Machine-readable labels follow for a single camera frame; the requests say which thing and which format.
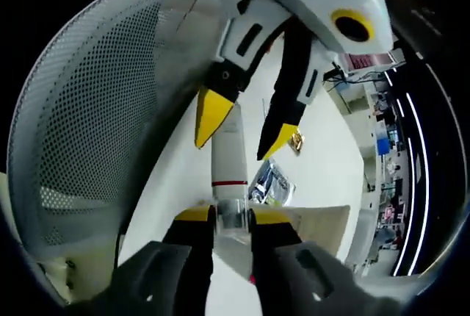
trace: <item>perforated mesh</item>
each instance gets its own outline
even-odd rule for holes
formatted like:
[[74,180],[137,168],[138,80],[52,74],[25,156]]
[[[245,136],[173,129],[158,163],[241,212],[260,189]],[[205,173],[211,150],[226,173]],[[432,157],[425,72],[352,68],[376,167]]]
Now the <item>perforated mesh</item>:
[[30,253],[66,254],[117,233],[142,189],[132,181],[145,144],[194,91],[236,1],[97,0],[51,41],[9,143],[12,206]]

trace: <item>yellow circle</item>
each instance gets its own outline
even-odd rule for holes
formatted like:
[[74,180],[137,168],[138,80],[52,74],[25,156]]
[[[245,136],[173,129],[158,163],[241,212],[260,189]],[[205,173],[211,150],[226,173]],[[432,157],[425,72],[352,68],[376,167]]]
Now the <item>yellow circle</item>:
[[366,18],[364,15],[362,15],[360,12],[355,11],[355,10],[348,10],[348,9],[339,9],[339,10],[333,11],[333,13],[331,14],[331,19],[333,20],[333,24],[335,26],[336,26],[336,20],[338,20],[338,18],[341,18],[341,17],[351,18],[354,21],[357,21],[358,23],[362,24],[362,26],[364,26],[367,33],[369,34],[368,40],[374,39],[375,31],[374,31],[374,27],[372,26],[372,22],[368,18]]

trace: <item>white table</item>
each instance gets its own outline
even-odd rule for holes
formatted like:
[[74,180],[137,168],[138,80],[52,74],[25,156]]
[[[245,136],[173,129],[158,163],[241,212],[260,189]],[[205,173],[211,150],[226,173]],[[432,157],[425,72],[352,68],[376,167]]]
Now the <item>white table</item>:
[[[252,179],[261,165],[256,152],[268,104],[278,75],[282,40],[261,61],[248,89],[239,97],[242,106],[247,154],[247,173]],[[126,232],[119,263],[152,240],[161,240],[173,218],[182,210],[212,196],[210,142],[194,146],[196,101],[177,125],[155,165]],[[300,156],[284,146],[274,155],[297,189],[294,207],[350,205],[345,233],[336,255],[344,261],[349,251],[361,208],[364,163],[343,117],[321,89],[300,124],[305,144]],[[236,274],[216,255],[206,305],[207,315],[260,315],[256,288]]]

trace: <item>red stripe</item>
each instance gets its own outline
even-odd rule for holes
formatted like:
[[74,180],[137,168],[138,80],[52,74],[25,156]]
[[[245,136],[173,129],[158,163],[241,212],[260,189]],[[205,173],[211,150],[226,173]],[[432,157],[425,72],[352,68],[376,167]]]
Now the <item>red stripe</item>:
[[229,182],[212,182],[212,186],[228,186],[228,185],[246,185],[248,184],[248,182],[244,182],[244,181],[237,181],[237,180],[233,180],[233,181],[229,181]]

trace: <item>white desk surface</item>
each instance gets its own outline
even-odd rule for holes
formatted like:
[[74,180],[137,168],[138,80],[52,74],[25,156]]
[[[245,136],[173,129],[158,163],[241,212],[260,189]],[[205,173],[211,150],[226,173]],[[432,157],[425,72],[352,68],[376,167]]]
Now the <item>white desk surface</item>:
[[[282,40],[277,41],[239,97],[242,107],[248,181],[259,169],[256,152],[268,104],[277,79]],[[201,200],[210,200],[210,141],[194,145],[196,101],[188,107],[156,163],[126,232],[119,264],[152,240],[160,241],[173,218]],[[343,117],[323,88],[305,111],[300,123],[305,143],[300,156],[284,146],[273,157],[297,188],[293,207],[349,205],[345,233],[336,255],[344,261],[349,252],[361,208],[364,163]],[[256,288],[213,255],[214,273],[206,305],[207,315],[260,315]]]

